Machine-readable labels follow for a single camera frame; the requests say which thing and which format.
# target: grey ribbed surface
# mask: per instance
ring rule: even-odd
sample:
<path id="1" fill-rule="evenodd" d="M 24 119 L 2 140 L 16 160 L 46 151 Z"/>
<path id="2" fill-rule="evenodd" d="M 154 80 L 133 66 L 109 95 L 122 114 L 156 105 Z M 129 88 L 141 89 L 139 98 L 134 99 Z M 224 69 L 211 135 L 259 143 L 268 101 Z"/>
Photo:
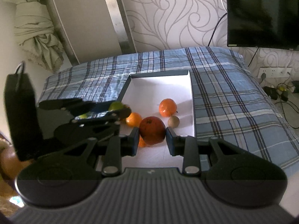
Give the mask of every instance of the grey ribbed surface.
<path id="1" fill-rule="evenodd" d="M 293 217 L 278 205 L 256 210 L 227 206 L 210 196 L 201 181 L 177 169 L 126 169 L 106 178 L 86 200 L 55 210 L 26 206 L 16 224 L 94 223 L 289 223 Z"/>

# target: television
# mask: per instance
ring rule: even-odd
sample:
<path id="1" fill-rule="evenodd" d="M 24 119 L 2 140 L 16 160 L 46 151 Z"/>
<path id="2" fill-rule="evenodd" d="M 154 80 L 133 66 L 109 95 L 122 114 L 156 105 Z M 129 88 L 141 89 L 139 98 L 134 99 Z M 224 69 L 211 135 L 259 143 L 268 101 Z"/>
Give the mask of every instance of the television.
<path id="1" fill-rule="evenodd" d="M 228 47 L 299 50 L 299 0 L 227 0 Z"/>

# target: swirl pattern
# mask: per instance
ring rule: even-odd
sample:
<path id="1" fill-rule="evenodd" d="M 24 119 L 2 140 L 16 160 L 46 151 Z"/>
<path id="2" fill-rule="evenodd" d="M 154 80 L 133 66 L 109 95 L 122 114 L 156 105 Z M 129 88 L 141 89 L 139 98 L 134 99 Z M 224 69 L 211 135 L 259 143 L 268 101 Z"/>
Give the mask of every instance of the swirl pattern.
<path id="1" fill-rule="evenodd" d="M 219 18 L 225 13 L 221 0 L 123 0 L 139 52 L 206 46 Z M 227 20 L 223 19 L 212 45 L 226 47 Z M 249 64 L 255 48 L 231 48 Z M 260 49 L 250 69 L 257 75 L 261 66 L 291 66 L 292 79 L 299 77 L 299 52 Z"/>

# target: mattress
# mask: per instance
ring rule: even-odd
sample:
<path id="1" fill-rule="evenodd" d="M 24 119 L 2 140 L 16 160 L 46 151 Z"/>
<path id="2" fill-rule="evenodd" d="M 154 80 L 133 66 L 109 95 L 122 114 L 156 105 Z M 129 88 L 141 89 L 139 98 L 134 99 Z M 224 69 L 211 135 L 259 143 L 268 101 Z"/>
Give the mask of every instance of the mattress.
<path id="1" fill-rule="evenodd" d="M 120 55 L 71 67 L 47 78 L 39 101 L 82 98 L 116 100 L 130 74 L 189 69 L 195 136 L 218 136 L 280 166 L 299 169 L 298 137 L 251 75 L 243 57 L 217 47 Z M 201 159 L 203 170 L 207 159 Z"/>

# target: green curtain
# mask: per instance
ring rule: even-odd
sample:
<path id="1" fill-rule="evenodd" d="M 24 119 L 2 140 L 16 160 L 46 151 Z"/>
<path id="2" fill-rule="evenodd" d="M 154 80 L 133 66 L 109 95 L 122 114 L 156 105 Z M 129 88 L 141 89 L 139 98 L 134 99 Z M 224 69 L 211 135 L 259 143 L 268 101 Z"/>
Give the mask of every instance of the green curtain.
<path id="1" fill-rule="evenodd" d="M 53 34 L 46 5 L 40 4 L 40 0 L 3 1 L 17 5 L 14 34 L 27 60 L 56 72 L 63 63 L 63 47 Z"/>

